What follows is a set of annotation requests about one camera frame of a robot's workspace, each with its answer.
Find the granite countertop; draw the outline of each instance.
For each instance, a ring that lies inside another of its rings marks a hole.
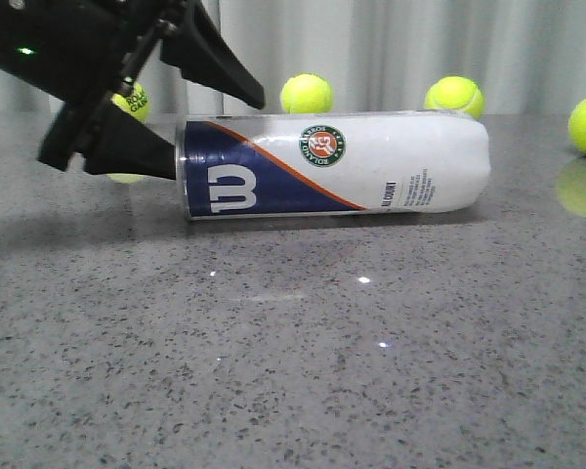
[[[564,116],[483,123],[468,209],[188,223],[0,113],[0,468],[586,469],[577,154]]]

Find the white curtain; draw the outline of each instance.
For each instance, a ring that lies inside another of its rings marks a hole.
[[[586,97],[586,0],[204,0],[267,106],[289,76],[327,78],[337,111],[421,108],[448,74],[481,85],[487,113],[568,113]],[[181,80],[152,55],[154,112],[257,112]],[[61,103],[0,71],[0,110]]]

